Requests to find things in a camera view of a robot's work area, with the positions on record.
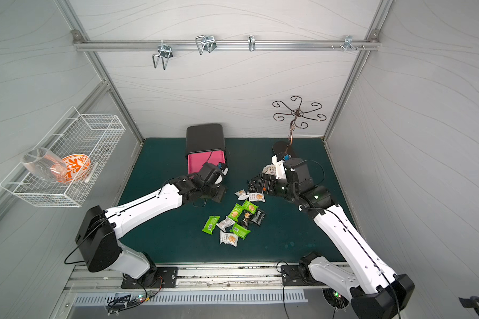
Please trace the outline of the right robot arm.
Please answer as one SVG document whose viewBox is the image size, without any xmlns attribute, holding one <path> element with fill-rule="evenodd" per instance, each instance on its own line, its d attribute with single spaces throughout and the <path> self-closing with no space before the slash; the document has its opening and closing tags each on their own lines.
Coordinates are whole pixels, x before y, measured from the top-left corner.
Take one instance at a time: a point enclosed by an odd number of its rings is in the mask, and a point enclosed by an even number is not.
<svg viewBox="0 0 479 319">
<path fill-rule="evenodd" d="M 304 160 L 274 157 L 248 185 L 251 192 L 283 198 L 306 213 L 350 267 L 346 270 L 312 252 L 299 261 L 302 280 L 326 284 L 337 299 L 352 306 L 358 318 L 401 316 L 415 284 L 408 275 L 397 274 L 367 244 L 330 191 L 314 182 Z"/>
</svg>

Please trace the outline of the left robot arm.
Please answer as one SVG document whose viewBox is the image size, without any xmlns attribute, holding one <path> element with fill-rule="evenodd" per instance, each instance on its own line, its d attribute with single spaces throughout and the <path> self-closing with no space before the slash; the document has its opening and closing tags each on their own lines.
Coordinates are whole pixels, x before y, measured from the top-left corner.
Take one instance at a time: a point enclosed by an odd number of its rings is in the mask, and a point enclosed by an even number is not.
<svg viewBox="0 0 479 319">
<path fill-rule="evenodd" d="M 120 242 L 129 231 L 167 211 L 198 199 L 221 202 L 226 163 L 204 163 L 200 171 L 167 180 L 160 189 L 120 206 L 90 208 L 75 238 L 89 272 L 113 270 L 148 284 L 158 276 L 150 257 Z"/>
</svg>

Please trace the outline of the pink top drawer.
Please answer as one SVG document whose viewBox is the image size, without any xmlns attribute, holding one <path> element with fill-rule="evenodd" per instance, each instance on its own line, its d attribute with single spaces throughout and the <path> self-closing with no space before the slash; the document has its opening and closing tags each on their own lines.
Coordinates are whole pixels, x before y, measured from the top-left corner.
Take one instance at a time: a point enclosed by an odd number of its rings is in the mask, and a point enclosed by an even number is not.
<svg viewBox="0 0 479 319">
<path fill-rule="evenodd" d="M 222 150 L 208 152 L 199 152 L 188 155 L 189 174 L 198 173 L 205 163 L 211 163 L 219 166 L 220 163 L 226 163 L 226 155 Z"/>
</svg>

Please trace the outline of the black cookie packet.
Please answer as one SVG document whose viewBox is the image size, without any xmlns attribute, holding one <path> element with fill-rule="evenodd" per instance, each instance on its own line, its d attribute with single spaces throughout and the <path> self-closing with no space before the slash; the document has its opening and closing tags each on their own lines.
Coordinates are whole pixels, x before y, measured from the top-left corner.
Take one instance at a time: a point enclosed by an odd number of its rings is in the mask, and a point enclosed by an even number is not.
<svg viewBox="0 0 479 319">
<path fill-rule="evenodd" d="M 260 227 L 265 218 L 266 218 L 266 213 L 258 209 L 256 213 L 252 215 L 250 222 Z"/>
<path fill-rule="evenodd" d="M 243 215 L 243 219 L 239 222 L 239 224 L 244 227 L 244 228 L 248 228 L 249 227 L 249 224 L 251 222 L 251 218 L 252 218 L 252 214 L 250 212 L 246 212 L 244 215 Z"/>
</svg>

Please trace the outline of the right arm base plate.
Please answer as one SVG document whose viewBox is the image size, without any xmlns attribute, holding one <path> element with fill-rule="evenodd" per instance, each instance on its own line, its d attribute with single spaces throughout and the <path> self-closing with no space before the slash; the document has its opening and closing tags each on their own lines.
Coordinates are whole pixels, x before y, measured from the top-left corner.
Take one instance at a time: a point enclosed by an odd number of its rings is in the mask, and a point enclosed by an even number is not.
<svg viewBox="0 0 479 319">
<path fill-rule="evenodd" d="M 282 284 L 287 287 L 315 286 L 317 283 L 304 277 L 297 265 L 282 265 L 279 267 Z"/>
</svg>

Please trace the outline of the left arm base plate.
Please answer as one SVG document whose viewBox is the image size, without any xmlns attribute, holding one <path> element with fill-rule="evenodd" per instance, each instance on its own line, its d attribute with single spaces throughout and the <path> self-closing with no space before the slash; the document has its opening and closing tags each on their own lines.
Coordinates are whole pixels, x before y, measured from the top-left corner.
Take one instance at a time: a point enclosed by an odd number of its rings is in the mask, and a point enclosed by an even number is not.
<svg viewBox="0 0 479 319">
<path fill-rule="evenodd" d="M 159 289 L 174 288 L 178 276 L 178 267 L 158 267 L 156 270 L 149 270 L 139 279 L 133 279 L 124 274 L 121 288 L 123 289 Z"/>
</svg>

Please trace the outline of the black pink drawer cabinet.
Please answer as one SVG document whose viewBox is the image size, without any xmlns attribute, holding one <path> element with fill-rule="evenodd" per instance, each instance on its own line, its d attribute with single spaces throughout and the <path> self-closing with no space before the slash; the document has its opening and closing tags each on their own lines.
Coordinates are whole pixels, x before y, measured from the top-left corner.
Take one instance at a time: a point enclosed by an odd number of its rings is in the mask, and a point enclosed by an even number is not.
<svg viewBox="0 0 479 319">
<path fill-rule="evenodd" d="M 222 150 L 226 155 L 224 130 L 221 124 L 200 124 L 186 129 L 186 159 L 199 152 Z"/>
</svg>

